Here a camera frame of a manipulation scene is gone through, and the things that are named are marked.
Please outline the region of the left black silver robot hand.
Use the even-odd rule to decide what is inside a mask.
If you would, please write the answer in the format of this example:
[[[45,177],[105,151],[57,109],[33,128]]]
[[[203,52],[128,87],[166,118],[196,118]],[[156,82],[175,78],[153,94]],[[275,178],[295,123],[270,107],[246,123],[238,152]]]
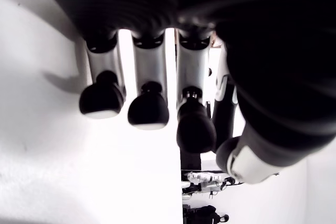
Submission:
[[[246,125],[217,163],[247,184],[335,138],[335,0],[56,0],[83,37],[215,31]]]

